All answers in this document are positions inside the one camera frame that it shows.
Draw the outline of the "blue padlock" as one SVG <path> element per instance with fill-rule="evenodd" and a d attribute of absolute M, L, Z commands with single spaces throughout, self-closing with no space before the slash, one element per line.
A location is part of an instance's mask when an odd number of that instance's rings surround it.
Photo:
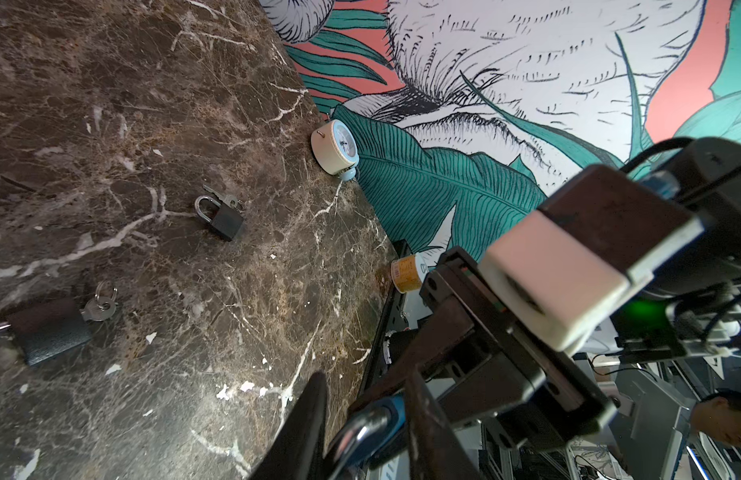
<path fill-rule="evenodd" d="M 338 479 L 344 471 L 364 465 L 396 436 L 404 423 L 402 395 L 371 402 L 364 410 L 350 417 L 332 438 L 324 457 L 326 478 Z"/>

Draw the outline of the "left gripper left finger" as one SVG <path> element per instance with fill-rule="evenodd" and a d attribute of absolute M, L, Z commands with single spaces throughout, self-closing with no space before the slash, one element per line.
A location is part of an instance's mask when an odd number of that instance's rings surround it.
<path fill-rule="evenodd" d="M 326 374 L 318 371 L 310 376 L 274 444 L 250 474 L 250 480 L 326 479 L 326 406 L 328 382 Z"/>

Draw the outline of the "black padlock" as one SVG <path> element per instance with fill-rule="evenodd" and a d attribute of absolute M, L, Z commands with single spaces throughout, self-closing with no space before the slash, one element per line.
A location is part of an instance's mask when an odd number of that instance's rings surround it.
<path fill-rule="evenodd" d="M 104 322 L 116 313 L 118 288 L 104 281 L 85 306 L 67 297 L 6 316 L 0 324 L 0 340 L 10 340 L 20 350 L 24 363 L 35 366 L 90 342 L 90 323 Z"/>
<path fill-rule="evenodd" d="M 240 202 L 232 194 L 220 193 L 208 185 L 202 185 L 206 194 L 196 197 L 194 200 L 194 212 L 196 216 L 223 240 L 232 242 L 238 238 L 244 218 L 238 209 Z M 204 212 L 204 203 L 209 203 L 216 208 L 214 215 L 209 216 Z"/>

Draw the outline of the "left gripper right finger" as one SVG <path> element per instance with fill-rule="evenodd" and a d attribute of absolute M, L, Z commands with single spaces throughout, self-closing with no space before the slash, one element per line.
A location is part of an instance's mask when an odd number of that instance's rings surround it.
<path fill-rule="evenodd" d="M 404 382 L 404 407 L 411 479 L 481 478 L 417 370 Z"/>

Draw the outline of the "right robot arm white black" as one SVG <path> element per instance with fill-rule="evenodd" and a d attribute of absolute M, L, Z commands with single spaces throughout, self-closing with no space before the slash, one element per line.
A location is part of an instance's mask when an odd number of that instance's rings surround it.
<path fill-rule="evenodd" d="M 490 245 L 456 247 L 424 280 L 422 330 L 352 404 L 403 395 L 416 372 L 451 369 L 439 400 L 452 426 L 495 418 L 511 445 L 556 449 L 602 430 L 614 403 L 572 357 L 611 320 L 630 360 L 708 348 L 676 333 L 666 310 L 741 278 L 741 145 L 676 139 L 656 172 L 589 166 Z"/>

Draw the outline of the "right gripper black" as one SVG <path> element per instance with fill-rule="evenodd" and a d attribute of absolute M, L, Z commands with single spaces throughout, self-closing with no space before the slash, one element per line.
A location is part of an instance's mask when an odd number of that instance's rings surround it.
<path fill-rule="evenodd" d="M 507 448 L 564 448 L 602 432 L 614 418 L 614 402 L 569 357 L 520 324 L 463 249 L 440 256 L 421 297 L 432 314 L 349 414 L 396 394 L 411 372 L 423 372 L 454 380 L 438 398 L 452 426 L 486 422 Z"/>

